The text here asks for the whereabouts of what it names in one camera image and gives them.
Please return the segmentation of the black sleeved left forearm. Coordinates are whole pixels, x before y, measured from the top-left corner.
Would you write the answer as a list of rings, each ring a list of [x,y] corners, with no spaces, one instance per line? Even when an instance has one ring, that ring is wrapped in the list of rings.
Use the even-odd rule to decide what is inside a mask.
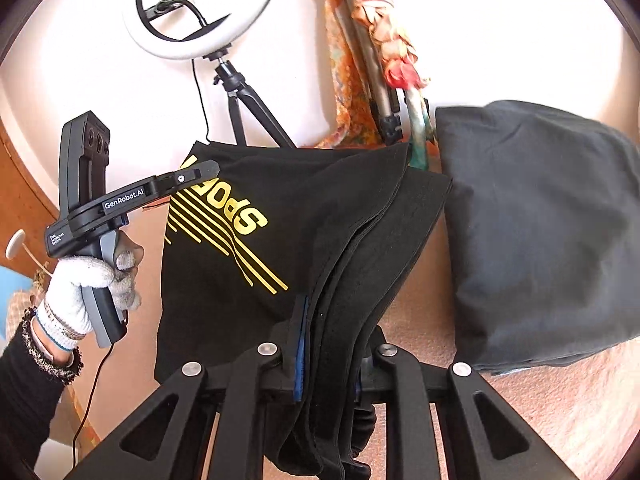
[[[56,364],[26,316],[1,356],[1,477],[33,479],[63,390],[82,369],[78,351]]]

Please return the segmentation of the white gloved left hand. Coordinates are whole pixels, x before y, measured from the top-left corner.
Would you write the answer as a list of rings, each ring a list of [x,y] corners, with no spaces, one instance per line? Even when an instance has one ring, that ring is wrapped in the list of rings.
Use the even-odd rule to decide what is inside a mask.
[[[64,361],[89,334],[102,348],[119,337],[108,333],[106,321],[100,318],[98,300],[111,301],[116,322],[136,310],[141,298],[134,281],[143,256],[144,249],[122,234],[111,260],[69,256],[58,262],[32,321],[34,335],[52,359]]]

